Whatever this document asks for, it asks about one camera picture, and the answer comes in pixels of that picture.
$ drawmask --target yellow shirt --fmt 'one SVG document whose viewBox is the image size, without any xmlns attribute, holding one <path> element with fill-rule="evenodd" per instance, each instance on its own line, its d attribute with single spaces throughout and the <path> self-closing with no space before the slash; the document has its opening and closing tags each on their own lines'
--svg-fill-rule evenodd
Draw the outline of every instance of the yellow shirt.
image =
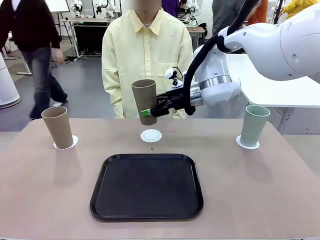
<svg viewBox="0 0 320 240">
<path fill-rule="evenodd" d="M 159 10 L 146 28 L 131 10 L 113 21 L 102 42 L 102 79 L 117 118 L 138 118 L 131 84 L 142 79 L 156 82 L 157 94 L 167 92 L 173 81 L 166 70 L 187 71 L 193 60 L 190 34 L 182 22 Z M 184 110 L 170 110 L 167 118 L 185 118 Z"/>
<path fill-rule="evenodd" d="M 283 9 L 282 13 L 287 13 L 286 19 L 292 18 L 302 10 L 318 3 L 318 0 L 293 0 L 288 6 Z"/>
</svg>

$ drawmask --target cup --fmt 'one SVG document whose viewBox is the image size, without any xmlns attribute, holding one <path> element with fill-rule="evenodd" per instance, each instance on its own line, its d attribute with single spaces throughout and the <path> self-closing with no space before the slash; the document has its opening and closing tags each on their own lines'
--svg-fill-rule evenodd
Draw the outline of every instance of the cup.
<svg viewBox="0 0 320 240">
<path fill-rule="evenodd" d="M 67 149 L 74 143 L 69 123 L 68 111 L 63 106 L 44 110 L 41 116 L 49 129 L 58 149 Z"/>
<path fill-rule="evenodd" d="M 156 117 L 143 116 L 141 113 L 142 110 L 153 108 L 157 104 L 156 82 L 144 79 L 135 81 L 131 87 L 141 124 L 146 126 L 156 124 L 158 121 Z"/>
<path fill-rule="evenodd" d="M 263 106 L 247 106 L 245 109 L 245 116 L 240 138 L 241 144 L 247 147 L 255 147 L 269 116 L 269 109 Z"/>
</svg>

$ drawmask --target black tray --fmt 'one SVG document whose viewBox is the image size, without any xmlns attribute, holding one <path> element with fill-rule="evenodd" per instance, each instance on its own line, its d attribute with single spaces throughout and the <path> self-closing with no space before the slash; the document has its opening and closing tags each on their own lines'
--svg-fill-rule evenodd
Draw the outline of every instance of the black tray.
<svg viewBox="0 0 320 240">
<path fill-rule="evenodd" d="M 117 154 L 102 164 L 91 201 L 100 220 L 183 221 L 204 199 L 194 161 L 182 154 Z"/>
</svg>

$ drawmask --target white paper doily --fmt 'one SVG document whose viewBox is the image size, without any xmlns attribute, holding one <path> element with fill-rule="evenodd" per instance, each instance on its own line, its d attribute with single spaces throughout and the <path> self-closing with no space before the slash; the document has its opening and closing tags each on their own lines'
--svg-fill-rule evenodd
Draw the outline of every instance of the white paper doily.
<svg viewBox="0 0 320 240">
<path fill-rule="evenodd" d="M 241 135 L 237 136 L 235 141 L 236 141 L 237 144 L 239 144 L 244 149 L 254 150 L 254 149 L 258 149 L 260 147 L 260 142 L 259 141 L 256 143 L 255 146 L 245 146 L 240 142 L 240 139 L 241 139 Z"/>
<path fill-rule="evenodd" d="M 156 143 L 162 138 L 162 133 L 155 129 L 147 129 L 140 134 L 140 138 L 146 143 Z"/>
<path fill-rule="evenodd" d="M 73 139 L 73 144 L 68 148 L 60 149 L 60 148 L 57 147 L 55 142 L 53 143 L 53 147 L 55 149 L 58 149 L 58 150 L 67 150 L 67 149 L 73 148 L 79 142 L 79 138 L 77 136 L 75 136 L 75 135 L 72 135 L 72 139 Z"/>
</svg>

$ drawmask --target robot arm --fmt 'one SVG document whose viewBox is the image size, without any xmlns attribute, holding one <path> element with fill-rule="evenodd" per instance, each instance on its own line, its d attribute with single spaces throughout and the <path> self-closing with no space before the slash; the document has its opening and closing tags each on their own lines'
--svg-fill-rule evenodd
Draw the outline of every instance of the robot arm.
<svg viewBox="0 0 320 240">
<path fill-rule="evenodd" d="M 110 18 L 114 18 L 114 11 L 116 10 L 115 5 L 112 3 L 112 0 L 99 0 L 99 3 L 95 5 L 96 14 L 102 13 L 102 9 L 105 9 L 109 14 Z"/>
<path fill-rule="evenodd" d="M 216 105 L 240 93 L 240 81 L 230 78 L 226 53 L 241 48 L 256 70 L 274 81 L 297 79 L 320 71 L 320 3 L 308 7 L 282 24 L 257 23 L 230 35 L 228 30 L 229 27 L 226 27 L 219 32 L 216 44 L 209 49 L 195 71 L 197 83 L 191 85 L 188 98 L 191 107 Z M 195 60 L 202 48 L 204 46 L 194 52 Z M 157 98 L 157 105 L 143 113 L 160 117 L 169 114 L 170 108 L 186 108 L 185 87 L 161 94 Z"/>
<path fill-rule="evenodd" d="M 186 5 L 192 9 L 193 12 L 199 11 L 198 0 L 187 0 Z"/>
<path fill-rule="evenodd" d="M 70 6 L 71 9 L 74 11 L 75 16 L 77 17 L 77 13 L 81 15 L 81 12 L 83 10 L 83 4 L 81 0 L 72 0 L 72 5 Z"/>
</svg>

